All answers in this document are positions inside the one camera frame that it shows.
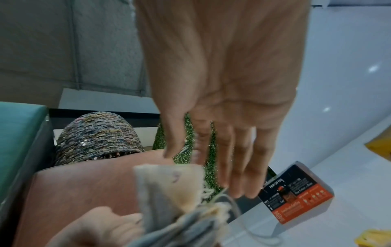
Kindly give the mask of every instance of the tea bag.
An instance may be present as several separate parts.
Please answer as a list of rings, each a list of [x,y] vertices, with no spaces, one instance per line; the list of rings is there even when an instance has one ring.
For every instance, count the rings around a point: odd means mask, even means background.
[[[146,234],[128,247],[213,246],[223,233],[230,206],[200,206],[204,169],[187,165],[134,168]]]

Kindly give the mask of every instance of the artificial grass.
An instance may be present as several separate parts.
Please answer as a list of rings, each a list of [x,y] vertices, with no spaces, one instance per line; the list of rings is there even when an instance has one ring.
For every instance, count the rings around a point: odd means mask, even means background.
[[[177,154],[174,157],[174,162],[176,164],[187,164],[190,162],[191,153],[193,151],[193,142],[194,142],[194,130],[193,125],[191,124],[190,117],[187,114],[185,116],[185,127],[186,127],[186,146],[187,150]],[[208,198],[210,200],[215,195],[217,195],[222,188],[219,186],[219,184],[216,181],[216,133],[213,128],[213,124],[211,124],[212,128],[212,136],[211,136],[211,143],[209,145],[209,157],[206,161],[206,164],[204,166],[205,169],[205,181],[209,188],[212,188],[215,190],[215,192]],[[164,149],[166,146],[166,141],[164,139],[164,129],[161,125],[158,126],[158,131],[155,136],[154,145],[152,147],[153,150],[155,149]],[[268,169],[268,177],[274,177],[276,174],[273,172],[272,169]]]

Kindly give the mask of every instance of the teal cushion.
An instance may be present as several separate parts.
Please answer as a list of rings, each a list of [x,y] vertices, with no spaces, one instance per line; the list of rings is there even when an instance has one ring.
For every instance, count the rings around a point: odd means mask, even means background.
[[[0,203],[47,114],[46,106],[0,102]]]

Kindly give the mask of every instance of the yellow object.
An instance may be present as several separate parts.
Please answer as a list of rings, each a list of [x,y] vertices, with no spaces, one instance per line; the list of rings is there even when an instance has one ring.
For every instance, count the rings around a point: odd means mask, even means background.
[[[372,152],[391,161],[391,126],[366,143],[365,146]]]
[[[359,247],[387,247],[391,245],[391,230],[369,229],[354,242]]]

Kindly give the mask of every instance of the green sofa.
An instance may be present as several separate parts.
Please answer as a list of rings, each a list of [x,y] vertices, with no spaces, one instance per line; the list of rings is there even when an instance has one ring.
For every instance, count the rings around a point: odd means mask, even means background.
[[[52,166],[53,154],[47,107],[0,102],[0,238],[17,224],[23,187]]]

